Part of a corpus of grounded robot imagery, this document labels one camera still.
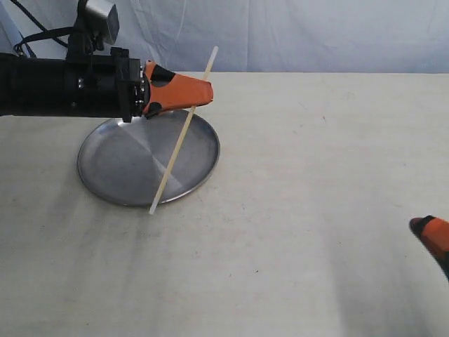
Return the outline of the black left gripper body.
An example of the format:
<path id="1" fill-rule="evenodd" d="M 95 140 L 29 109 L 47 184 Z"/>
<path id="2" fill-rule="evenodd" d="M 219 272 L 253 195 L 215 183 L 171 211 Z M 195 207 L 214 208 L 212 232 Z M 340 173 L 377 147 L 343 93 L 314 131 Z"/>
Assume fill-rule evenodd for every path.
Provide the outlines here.
<path id="1" fill-rule="evenodd" d="M 134 117 L 141 117 L 149 103 L 149 80 L 141 60 L 131 58 L 129 50 L 119 47 L 111 48 L 115 64 L 115 83 L 119 98 L 120 117 L 130 123 Z"/>

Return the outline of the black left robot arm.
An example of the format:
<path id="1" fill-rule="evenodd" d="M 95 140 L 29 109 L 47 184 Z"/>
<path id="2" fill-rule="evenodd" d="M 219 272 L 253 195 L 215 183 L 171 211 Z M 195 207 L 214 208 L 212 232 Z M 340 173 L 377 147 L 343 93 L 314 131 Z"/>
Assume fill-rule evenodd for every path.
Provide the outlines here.
<path id="1" fill-rule="evenodd" d="M 209 81 L 141 65 L 129 51 L 66 60 L 1 54 L 1 115 L 151 119 L 213 101 Z"/>

